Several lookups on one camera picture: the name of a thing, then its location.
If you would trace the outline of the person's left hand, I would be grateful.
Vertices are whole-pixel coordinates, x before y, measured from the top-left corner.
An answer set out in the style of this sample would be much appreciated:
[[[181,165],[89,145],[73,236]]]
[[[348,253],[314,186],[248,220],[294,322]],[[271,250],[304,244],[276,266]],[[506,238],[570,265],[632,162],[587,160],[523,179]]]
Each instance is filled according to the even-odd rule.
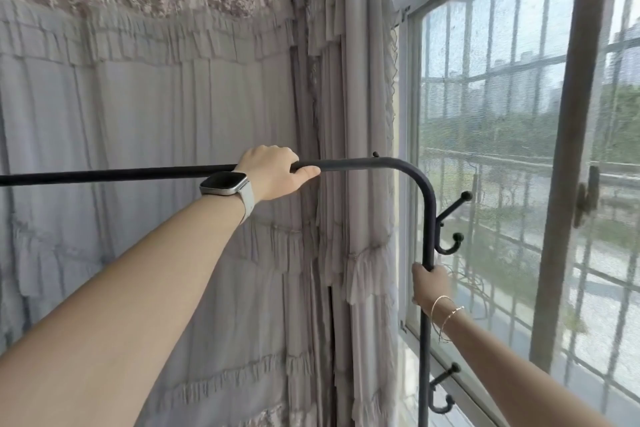
[[[258,146],[247,150],[234,171],[244,172],[252,182],[256,204],[287,196],[308,181],[291,178],[291,167],[299,161],[288,147]]]

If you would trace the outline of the person's right hand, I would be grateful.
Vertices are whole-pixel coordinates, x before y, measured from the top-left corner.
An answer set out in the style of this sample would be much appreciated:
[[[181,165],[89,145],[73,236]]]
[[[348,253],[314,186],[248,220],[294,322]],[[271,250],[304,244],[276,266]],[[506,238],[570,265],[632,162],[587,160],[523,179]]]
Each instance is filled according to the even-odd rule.
[[[435,264],[431,272],[431,306],[420,307],[429,317],[433,316],[433,308],[436,300],[448,297],[451,291],[449,271],[441,264]]]

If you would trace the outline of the black metal clothes rack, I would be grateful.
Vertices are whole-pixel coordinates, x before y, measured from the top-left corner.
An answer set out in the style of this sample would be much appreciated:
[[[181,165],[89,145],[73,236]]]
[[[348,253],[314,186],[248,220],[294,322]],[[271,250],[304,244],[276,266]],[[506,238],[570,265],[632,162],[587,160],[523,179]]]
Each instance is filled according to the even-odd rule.
[[[473,195],[469,191],[462,192],[460,197],[446,208],[441,214],[436,215],[436,197],[433,187],[417,167],[409,162],[393,157],[380,157],[374,153],[372,157],[318,159],[311,161],[295,162],[291,171],[300,167],[316,166],[321,171],[356,171],[365,169],[393,169],[409,176],[422,193],[423,199],[423,225],[422,225],[422,265],[432,271],[435,264],[435,253],[451,255],[460,249],[463,242],[463,234],[453,235],[454,245],[448,250],[440,247],[440,229],[443,222],[462,204],[471,201]],[[141,180],[166,180],[182,178],[209,177],[219,172],[234,171],[236,164],[221,165],[192,165],[174,167],[144,167],[139,169],[114,169],[100,171],[65,171],[65,172],[38,172],[26,174],[0,174],[0,187],[18,187],[32,185],[52,185],[61,183],[93,183],[109,181],[141,181]],[[453,363],[444,373],[430,380],[430,356],[431,356],[431,322],[428,316],[420,314],[419,336],[419,392],[418,392],[418,427],[429,427],[429,413],[438,415],[448,414],[455,400],[450,394],[445,397],[446,406],[434,406],[434,393],[439,384],[455,373],[460,372],[460,366]]]

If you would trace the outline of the person's right forearm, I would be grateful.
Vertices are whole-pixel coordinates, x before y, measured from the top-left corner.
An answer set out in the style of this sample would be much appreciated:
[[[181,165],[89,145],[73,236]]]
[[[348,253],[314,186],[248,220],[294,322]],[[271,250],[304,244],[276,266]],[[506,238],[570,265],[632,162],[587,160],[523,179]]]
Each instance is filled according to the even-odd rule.
[[[435,306],[432,319],[509,427],[614,427],[549,374],[478,326],[462,307],[443,300]]]

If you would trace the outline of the person's left forearm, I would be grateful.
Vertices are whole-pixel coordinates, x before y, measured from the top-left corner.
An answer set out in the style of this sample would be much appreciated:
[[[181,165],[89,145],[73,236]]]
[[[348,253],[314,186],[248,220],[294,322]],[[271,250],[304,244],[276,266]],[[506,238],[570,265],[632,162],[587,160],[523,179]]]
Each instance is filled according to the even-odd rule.
[[[201,197],[37,322],[0,356],[0,427],[133,427],[244,211]]]

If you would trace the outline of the beige ruffled curtain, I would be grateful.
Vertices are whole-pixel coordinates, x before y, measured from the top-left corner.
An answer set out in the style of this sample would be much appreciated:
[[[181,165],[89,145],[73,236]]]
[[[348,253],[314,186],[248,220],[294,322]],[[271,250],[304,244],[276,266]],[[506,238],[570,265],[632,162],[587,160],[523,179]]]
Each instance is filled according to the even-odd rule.
[[[309,0],[308,54],[319,156],[391,156],[396,10],[392,0]],[[331,427],[395,427],[397,285],[394,175],[323,172],[319,281],[328,297]]]

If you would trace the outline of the white smartwatch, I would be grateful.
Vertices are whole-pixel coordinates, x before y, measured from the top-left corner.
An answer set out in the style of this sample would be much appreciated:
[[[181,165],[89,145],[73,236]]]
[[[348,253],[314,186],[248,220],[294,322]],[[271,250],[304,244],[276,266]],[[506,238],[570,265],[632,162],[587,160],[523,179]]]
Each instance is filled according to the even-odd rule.
[[[244,216],[240,222],[250,217],[255,207],[255,195],[248,175],[238,171],[221,171],[212,174],[199,185],[201,195],[238,196],[244,205]]]

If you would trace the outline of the grey ruffled curtain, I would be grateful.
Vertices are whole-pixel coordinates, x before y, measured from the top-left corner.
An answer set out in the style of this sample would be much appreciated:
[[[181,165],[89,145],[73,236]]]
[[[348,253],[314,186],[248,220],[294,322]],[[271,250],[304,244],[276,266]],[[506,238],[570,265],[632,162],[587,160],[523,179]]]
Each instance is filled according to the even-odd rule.
[[[0,0],[0,174],[225,164],[303,149],[290,0],[249,18]],[[0,355],[201,178],[0,189]],[[234,233],[136,427],[318,427],[315,199],[256,206]]]

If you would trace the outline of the window security bars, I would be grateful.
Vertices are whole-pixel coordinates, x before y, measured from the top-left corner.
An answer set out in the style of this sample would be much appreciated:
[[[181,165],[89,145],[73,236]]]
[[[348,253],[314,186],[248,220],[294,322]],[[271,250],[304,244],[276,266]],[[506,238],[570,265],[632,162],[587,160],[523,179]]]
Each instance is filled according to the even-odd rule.
[[[444,222],[456,299],[524,359],[557,318],[550,373],[617,427],[640,427],[640,0],[613,0],[588,100],[579,183],[597,211],[570,227],[559,311],[536,297],[574,0],[448,0],[420,20],[419,163]]]

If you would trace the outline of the grey window frame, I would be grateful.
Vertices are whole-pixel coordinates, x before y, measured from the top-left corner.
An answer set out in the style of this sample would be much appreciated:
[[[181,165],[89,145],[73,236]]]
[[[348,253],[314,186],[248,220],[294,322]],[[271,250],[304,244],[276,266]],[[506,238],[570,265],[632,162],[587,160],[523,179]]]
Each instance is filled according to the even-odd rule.
[[[403,158],[419,166],[427,176],[428,173],[420,166],[417,150],[417,125],[420,110],[419,70],[422,40],[420,20],[430,10],[434,10],[434,8],[441,6],[446,1],[448,0],[394,0],[396,8],[401,11],[401,22],[399,24],[399,50],[401,52],[399,59],[401,71],[399,88],[399,109],[401,111],[398,135],[399,152]],[[581,158],[585,147],[584,141],[589,113],[588,100],[595,86],[594,68],[601,46],[601,39],[604,35],[604,13],[606,8],[612,6],[612,1],[574,0],[570,47],[565,73],[566,79],[558,126],[560,141],[556,144],[554,154],[556,164],[563,164],[564,171],[556,168],[552,174],[552,191],[548,202],[549,218],[545,229],[545,245],[541,259],[538,295],[536,297],[538,311],[540,312],[543,307],[547,307],[549,316],[552,312],[559,311],[560,292],[563,290],[564,283],[561,259],[566,258],[570,242],[570,225],[573,222],[575,212],[579,177],[581,176],[580,163],[582,162]],[[436,204],[437,214],[441,214],[450,206],[447,205],[445,208],[440,208],[437,197]],[[460,211],[464,204],[448,218],[452,218],[454,213]],[[450,247],[442,247],[444,244],[442,237],[444,222],[440,229],[440,247],[448,250],[454,245],[454,238],[452,236],[453,241]],[[451,257],[453,254],[442,255],[436,253],[436,261],[441,262],[452,274],[452,285],[454,273],[444,264],[442,259]],[[452,296],[476,320],[475,316],[456,299],[453,288]],[[553,318],[550,321],[547,319],[540,321],[539,318],[535,318],[534,333],[544,336],[547,342],[540,342],[533,347],[529,359],[527,359],[550,375],[551,350],[556,338],[557,322],[557,318]]]

